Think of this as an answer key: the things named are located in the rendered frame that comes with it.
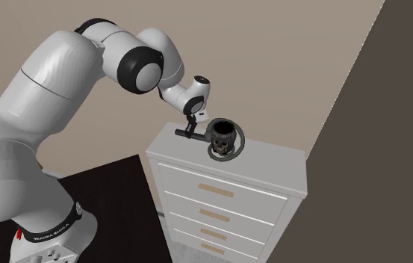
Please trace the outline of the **black cylindrical rod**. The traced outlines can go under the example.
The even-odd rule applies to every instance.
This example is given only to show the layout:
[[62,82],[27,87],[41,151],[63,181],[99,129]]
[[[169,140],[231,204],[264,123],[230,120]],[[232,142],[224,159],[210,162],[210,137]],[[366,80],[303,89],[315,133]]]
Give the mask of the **black cylindrical rod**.
[[181,137],[186,137],[187,139],[194,139],[206,142],[206,138],[203,134],[198,134],[195,132],[185,131],[181,129],[176,129],[175,134]]

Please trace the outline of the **white chest of drawers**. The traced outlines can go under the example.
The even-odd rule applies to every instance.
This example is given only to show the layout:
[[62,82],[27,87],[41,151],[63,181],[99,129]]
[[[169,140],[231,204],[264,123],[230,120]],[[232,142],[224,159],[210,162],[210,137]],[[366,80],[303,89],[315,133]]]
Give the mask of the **white chest of drawers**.
[[267,263],[307,197],[305,153],[256,140],[230,161],[167,123],[146,150],[172,241],[232,263]]

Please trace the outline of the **dark robot stand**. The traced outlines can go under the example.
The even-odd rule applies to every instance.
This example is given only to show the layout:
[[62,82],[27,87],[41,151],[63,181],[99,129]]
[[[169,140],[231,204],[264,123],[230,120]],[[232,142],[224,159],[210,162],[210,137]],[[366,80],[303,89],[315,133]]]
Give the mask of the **dark robot stand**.
[[138,155],[56,180],[98,222],[76,263],[173,263]]

